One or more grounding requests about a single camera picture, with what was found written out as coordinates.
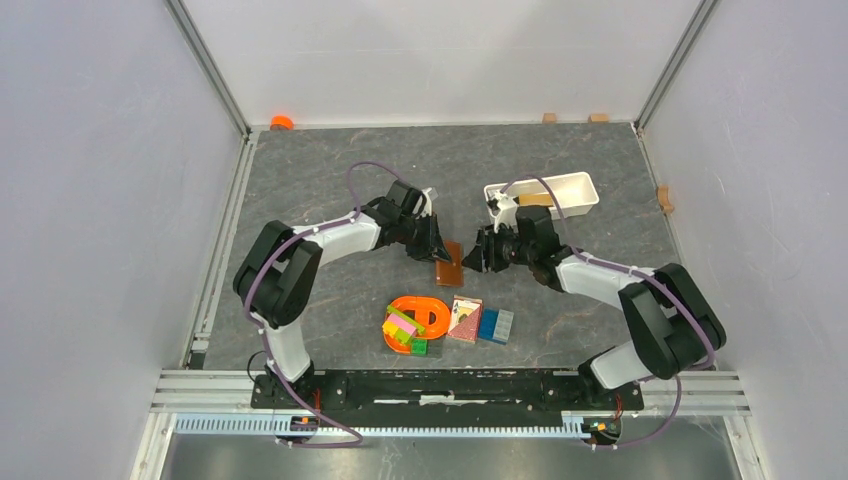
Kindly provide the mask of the white plastic tray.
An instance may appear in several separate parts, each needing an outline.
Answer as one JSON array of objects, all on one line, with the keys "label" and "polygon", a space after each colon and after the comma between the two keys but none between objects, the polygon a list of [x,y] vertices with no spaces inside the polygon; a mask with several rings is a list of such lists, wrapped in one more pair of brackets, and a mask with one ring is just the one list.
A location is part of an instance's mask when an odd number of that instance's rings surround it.
[{"label": "white plastic tray", "polygon": [[554,219],[559,219],[585,215],[599,203],[599,195],[587,172],[543,177],[542,182],[518,180],[509,187],[506,183],[488,184],[483,187],[483,194],[493,220],[501,216],[501,206],[544,206]]}]

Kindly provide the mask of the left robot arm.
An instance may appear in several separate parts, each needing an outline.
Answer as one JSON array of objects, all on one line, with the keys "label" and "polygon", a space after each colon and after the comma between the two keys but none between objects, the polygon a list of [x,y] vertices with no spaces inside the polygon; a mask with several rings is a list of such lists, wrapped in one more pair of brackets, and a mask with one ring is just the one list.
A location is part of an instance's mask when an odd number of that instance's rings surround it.
[{"label": "left robot arm", "polygon": [[324,223],[288,226],[267,223],[234,280],[233,290],[247,319],[258,330],[275,392],[290,407],[306,405],[314,381],[306,373],[313,362],[306,351],[300,317],[319,269],[347,256],[392,244],[404,246],[413,260],[450,262],[440,235],[432,188],[396,180],[387,194]]}]

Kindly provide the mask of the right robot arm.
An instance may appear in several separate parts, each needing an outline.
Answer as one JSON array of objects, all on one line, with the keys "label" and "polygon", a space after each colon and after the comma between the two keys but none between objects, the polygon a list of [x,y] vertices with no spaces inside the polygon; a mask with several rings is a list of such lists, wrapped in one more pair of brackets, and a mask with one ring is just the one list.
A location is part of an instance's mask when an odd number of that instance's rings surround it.
[{"label": "right robot arm", "polygon": [[622,312],[629,341],[578,368],[578,396],[591,408],[606,406],[628,383],[669,380],[685,370],[707,368],[727,341],[723,325],[682,265],[624,266],[566,245],[543,206],[518,208],[514,225],[479,229],[462,264],[478,272],[522,265],[543,286]]}]

